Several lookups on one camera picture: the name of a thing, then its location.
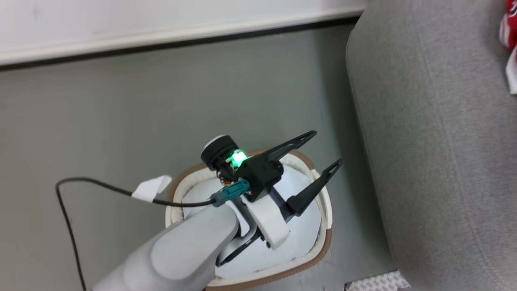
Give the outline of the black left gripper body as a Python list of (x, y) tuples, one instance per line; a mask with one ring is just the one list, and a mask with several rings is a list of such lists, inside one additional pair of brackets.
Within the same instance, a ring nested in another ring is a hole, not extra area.
[(280, 159), (286, 154), (286, 144), (279, 144), (253, 156), (238, 148), (229, 135), (221, 135), (210, 141), (201, 153), (206, 166), (216, 171), (225, 186), (246, 180), (250, 186), (246, 196), (254, 202), (273, 189), (281, 180), (283, 166)]

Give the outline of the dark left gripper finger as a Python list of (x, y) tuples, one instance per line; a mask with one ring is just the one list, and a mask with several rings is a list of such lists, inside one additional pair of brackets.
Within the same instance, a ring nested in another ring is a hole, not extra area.
[(293, 150), (297, 150), (302, 147), (305, 143), (307, 143), (310, 139), (317, 135), (317, 131), (311, 130), (306, 133), (297, 136), (296, 138), (292, 138), (282, 144), (279, 144), (264, 153), (262, 156), (265, 156), (267, 161), (279, 161), (281, 158), (286, 156)]
[(323, 170), (320, 177), (318, 177), (314, 182), (309, 184), (297, 195), (290, 197), (286, 201), (286, 206), (290, 214), (296, 217), (301, 216), (310, 203), (312, 203), (312, 201), (317, 197), (318, 193), (326, 186), (337, 170), (341, 167), (342, 163), (342, 159), (335, 161)]

